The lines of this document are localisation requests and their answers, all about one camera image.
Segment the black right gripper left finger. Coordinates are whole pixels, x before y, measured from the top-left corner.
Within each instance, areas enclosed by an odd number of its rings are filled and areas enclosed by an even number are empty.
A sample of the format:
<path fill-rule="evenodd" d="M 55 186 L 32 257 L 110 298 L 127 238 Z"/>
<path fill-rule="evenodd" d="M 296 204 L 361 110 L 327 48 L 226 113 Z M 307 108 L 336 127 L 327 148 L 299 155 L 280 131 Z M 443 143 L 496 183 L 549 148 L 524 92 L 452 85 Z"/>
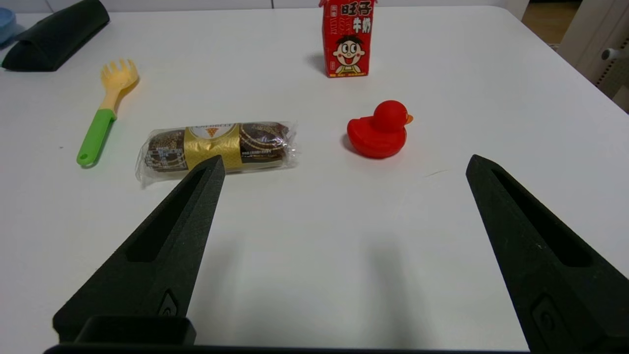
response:
<path fill-rule="evenodd" d="M 198 164 L 53 317 L 60 343 L 191 345 L 187 318 L 226 172 Z"/>

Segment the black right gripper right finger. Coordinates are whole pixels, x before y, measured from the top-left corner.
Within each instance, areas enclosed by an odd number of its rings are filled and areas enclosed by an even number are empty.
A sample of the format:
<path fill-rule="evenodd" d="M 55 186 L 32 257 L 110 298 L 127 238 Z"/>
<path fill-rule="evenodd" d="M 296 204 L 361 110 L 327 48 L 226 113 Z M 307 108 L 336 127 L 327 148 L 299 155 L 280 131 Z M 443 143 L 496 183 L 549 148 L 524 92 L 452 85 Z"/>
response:
<path fill-rule="evenodd" d="M 499 164 L 465 174 L 529 350 L 626 353 L 626 276 Z"/>

